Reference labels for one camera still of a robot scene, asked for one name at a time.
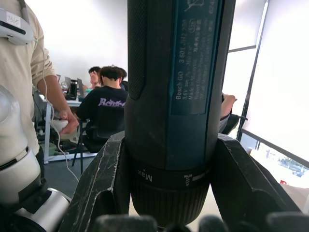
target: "cables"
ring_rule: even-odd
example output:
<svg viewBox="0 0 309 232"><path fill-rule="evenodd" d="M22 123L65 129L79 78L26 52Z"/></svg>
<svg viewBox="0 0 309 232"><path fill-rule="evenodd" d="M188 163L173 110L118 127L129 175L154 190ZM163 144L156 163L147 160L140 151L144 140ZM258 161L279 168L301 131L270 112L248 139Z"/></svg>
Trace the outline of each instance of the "cables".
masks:
<svg viewBox="0 0 309 232"><path fill-rule="evenodd" d="M47 99L47 83L46 83L46 80L45 80L45 76L44 76L44 68L45 68L45 53L44 53L44 50L42 48L42 46L38 43L38 39L37 38L34 38L34 41L36 42L37 46L39 46L39 48L42 50L43 52L43 70L42 70L42 77L43 77L43 81L44 81L44 84L45 84L45 99L46 99L46 102L47 104L49 104L51 106L51 109L52 109L52 119L51 119L51 125L53 126L53 128L55 129L57 135L58 135L58 144L57 144L57 147L59 149L59 151L64 155L64 157L66 158L66 165L67 165L67 169L69 170L69 172L72 173L72 175L75 177L75 179L77 180L77 182L79 181L79 179L77 178L77 176L74 174L74 172L72 172L72 170L69 168L69 165L68 165L68 159L67 159L67 156L65 154L65 152L60 148L60 134L59 134L59 131L56 129L56 127L54 126L53 124L53 121L54 121L54 116L55 116L55 110L53 108L53 105L49 102L49 100Z"/></svg>

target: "desk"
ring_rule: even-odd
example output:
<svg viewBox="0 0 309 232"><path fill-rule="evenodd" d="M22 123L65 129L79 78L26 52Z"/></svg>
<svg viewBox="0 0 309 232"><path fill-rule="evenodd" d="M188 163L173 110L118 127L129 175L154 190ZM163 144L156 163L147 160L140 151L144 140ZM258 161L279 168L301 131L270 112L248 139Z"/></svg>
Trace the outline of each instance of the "desk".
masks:
<svg viewBox="0 0 309 232"><path fill-rule="evenodd" d="M47 102L45 97L40 94L40 98L43 102ZM69 107L79 107L81 102L79 101L67 101ZM46 106L46 120L45 120L45 144L44 144L44 164L47 164L50 161L58 161L58 160L65 160L64 155L56 155L56 156L49 156L49 137L50 137L50 120L52 116L52 107L50 104L47 104ZM96 153L83 153L83 157L93 157L97 155ZM76 158L80 158L81 154L77 153ZM67 155L68 159L74 158L74 154L68 154Z"/></svg>

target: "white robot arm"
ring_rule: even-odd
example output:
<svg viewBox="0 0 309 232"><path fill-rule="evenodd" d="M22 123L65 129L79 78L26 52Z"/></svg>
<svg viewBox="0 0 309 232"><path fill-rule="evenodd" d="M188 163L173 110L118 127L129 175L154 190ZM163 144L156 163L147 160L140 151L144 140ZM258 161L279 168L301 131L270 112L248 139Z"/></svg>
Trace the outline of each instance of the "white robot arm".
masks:
<svg viewBox="0 0 309 232"><path fill-rule="evenodd" d="M69 198L47 188L21 124L18 101L0 85L0 207L9 231L54 232Z"/></svg>

